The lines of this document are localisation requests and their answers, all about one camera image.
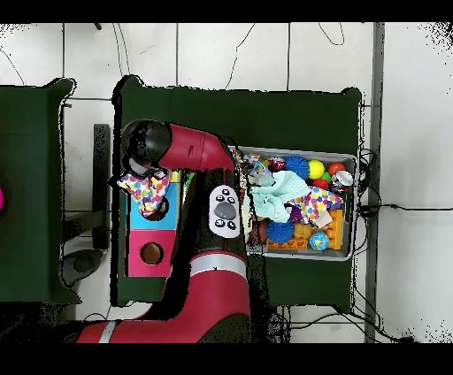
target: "green table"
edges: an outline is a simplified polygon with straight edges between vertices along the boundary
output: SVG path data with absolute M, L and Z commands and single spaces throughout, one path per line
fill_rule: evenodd
M 0 87 L 0 301 L 77 303 L 59 278 L 63 243 L 59 114 L 72 80 Z
M 120 129 L 135 119 L 169 121 L 206 130 L 224 139 L 229 136 L 240 146 L 356 155 L 360 100 L 356 88 L 345 89 L 340 94 L 147 88 L 138 77 L 128 76 L 114 92 L 113 157 L 118 163 Z M 119 225 L 122 255 L 127 202 L 118 191 L 113 199 L 119 199 L 116 225 Z M 126 278 L 123 270 L 123 256 L 118 256 L 118 270 L 114 270 L 118 271 L 118 279 L 112 285 L 118 284 L 118 295 L 114 297 L 118 297 L 119 305 L 129 300 L 160 299 L 164 279 Z M 266 258 L 265 271 L 273 304 L 336 305 L 349 311 L 351 260 Z

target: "plastic tray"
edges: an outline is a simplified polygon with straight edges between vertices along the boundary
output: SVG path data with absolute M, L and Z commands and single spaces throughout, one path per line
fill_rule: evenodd
M 354 249 L 355 236 L 355 218 L 357 211 L 357 183 L 359 177 L 358 159 L 353 155 L 348 154 L 333 154 L 323 152 L 311 152 L 291 149 L 261 149 L 251 147 L 239 147 L 245 153 L 257 153 L 262 157 L 289 157 L 300 156 L 307 160 L 317 159 L 325 166 L 332 162 L 341 162 L 346 170 L 354 177 L 354 185 L 347 192 L 340 194 L 344 201 L 342 208 L 342 237 L 340 249 L 327 248 L 324 251 L 317 251 L 307 246 L 307 249 L 269 249 L 267 244 L 264 245 L 249 245 L 247 244 L 247 253 L 263 253 L 265 256 L 282 257 L 282 258 L 297 258 L 297 259 L 316 259 L 322 261 L 337 261 L 344 262 L 348 260 Z

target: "orange toy block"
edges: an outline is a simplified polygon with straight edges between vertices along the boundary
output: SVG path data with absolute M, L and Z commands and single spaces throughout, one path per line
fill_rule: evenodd
M 322 229 L 326 229 L 329 238 L 328 247 L 332 250 L 339 250 L 342 245 L 343 210 L 331 210 L 329 214 L 333 221 L 323 226 Z
M 285 243 L 276 243 L 267 240 L 268 250 L 306 250 L 308 241 L 304 238 L 292 238 Z

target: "blue spiky ball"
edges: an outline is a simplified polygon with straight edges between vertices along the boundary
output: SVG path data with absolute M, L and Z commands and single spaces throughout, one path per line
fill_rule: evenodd
M 267 238 L 275 243 L 285 243 L 291 240 L 294 234 L 294 224 L 291 220 L 286 223 L 270 221 L 266 229 Z
M 294 172 L 302 180 L 307 180 L 310 174 L 308 161 L 303 157 L 285 157 L 285 169 Z

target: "yellow ball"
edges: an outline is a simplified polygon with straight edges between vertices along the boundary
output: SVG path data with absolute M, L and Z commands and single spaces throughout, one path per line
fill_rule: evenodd
M 311 237 L 311 225 L 295 223 L 294 224 L 294 236 L 296 238 L 304 238 L 308 240 Z
M 310 160 L 308 162 L 310 167 L 309 178 L 312 180 L 319 179 L 324 173 L 324 165 L 319 160 Z

